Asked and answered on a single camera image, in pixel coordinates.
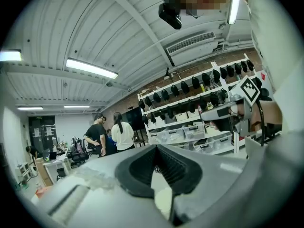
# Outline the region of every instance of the fluorescent light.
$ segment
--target fluorescent light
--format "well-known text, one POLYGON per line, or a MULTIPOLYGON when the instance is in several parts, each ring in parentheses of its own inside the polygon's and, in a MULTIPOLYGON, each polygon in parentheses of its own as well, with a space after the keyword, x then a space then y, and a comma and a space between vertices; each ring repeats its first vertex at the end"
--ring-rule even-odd
POLYGON ((35 106, 35 107, 26 106, 26 107, 18 107, 18 110, 31 111, 31 110, 43 110, 43 108, 41 106, 35 106))
POLYGON ((79 70, 83 70, 86 72, 90 72, 93 74, 98 74, 98 75, 105 76, 105 77, 112 78, 112 79, 116 79, 118 77, 117 73, 102 69, 100 67, 97 67, 97 66, 94 66, 91 64, 83 63, 83 62, 80 62, 80 61, 74 60, 74 59, 68 58, 66 61, 66 66, 74 68, 74 69, 79 69, 79 70))
POLYGON ((19 51, 0 51, 0 62, 4 61, 21 61, 19 51))
POLYGON ((239 0, 232 0, 230 4, 230 11, 228 16, 228 24, 232 25, 236 22, 238 14, 239 0))
POLYGON ((65 105, 65 108, 89 108, 89 105, 65 105))

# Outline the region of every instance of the table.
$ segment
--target table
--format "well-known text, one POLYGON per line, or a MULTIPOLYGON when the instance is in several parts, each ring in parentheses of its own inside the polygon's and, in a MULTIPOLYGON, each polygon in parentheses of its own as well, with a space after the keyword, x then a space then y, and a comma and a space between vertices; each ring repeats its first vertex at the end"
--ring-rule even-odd
POLYGON ((58 169, 57 166, 58 165, 62 165, 63 169, 65 171, 65 174, 69 175, 69 170, 68 170, 68 167, 65 163, 65 159, 67 159, 66 155, 67 155, 67 152, 65 154, 61 155, 61 156, 58 156, 57 159, 54 162, 46 162, 46 163, 43 164, 43 166, 46 168, 47 174, 48 174, 48 176, 51 179, 53 184, 56 183, 56 181, 54 181, 54 179, 53 179, 53 176, 56 175, 56 177, 57 177, 57 169, 58 169))

